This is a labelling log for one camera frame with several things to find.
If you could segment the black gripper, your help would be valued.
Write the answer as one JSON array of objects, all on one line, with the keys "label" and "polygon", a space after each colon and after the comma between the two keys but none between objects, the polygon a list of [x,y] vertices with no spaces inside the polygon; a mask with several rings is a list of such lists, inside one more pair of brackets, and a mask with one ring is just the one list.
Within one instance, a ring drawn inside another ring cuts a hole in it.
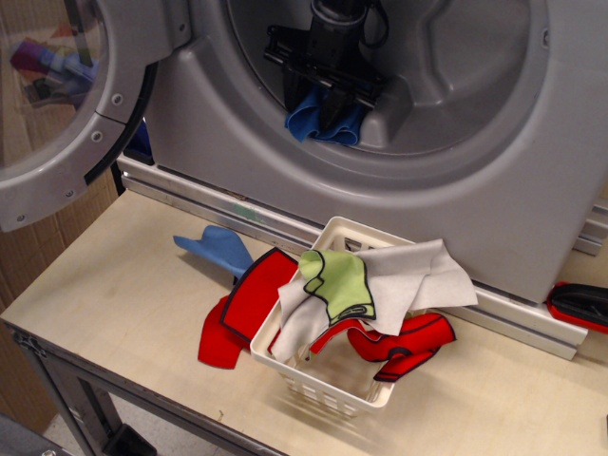
[{"label": "black gripper", "polygon": [[345,121],[354,103],[375,107],[386,77],[363,56],[363,19],[330,23],[315,16],[307,29],[271,25],[264,58],[281,67],[285,107],[293,112],[312,86],[328,89],[319,126],[330,130]]}]

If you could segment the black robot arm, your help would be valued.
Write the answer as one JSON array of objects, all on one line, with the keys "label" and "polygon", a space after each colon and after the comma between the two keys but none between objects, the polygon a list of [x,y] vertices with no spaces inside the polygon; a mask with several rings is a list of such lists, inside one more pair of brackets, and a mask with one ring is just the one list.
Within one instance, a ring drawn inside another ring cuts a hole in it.
[{"label": "black robot arm", "polygon": [[264,58],[281,68],[288,110],[314,86],[326,93],[318,120],[328,130],[353,107],[375,108],[386,77],[361,48],[378,49],[387,42],[389,19],[379,1],[312,1],[311,12],[308,29],[269,26]]}]

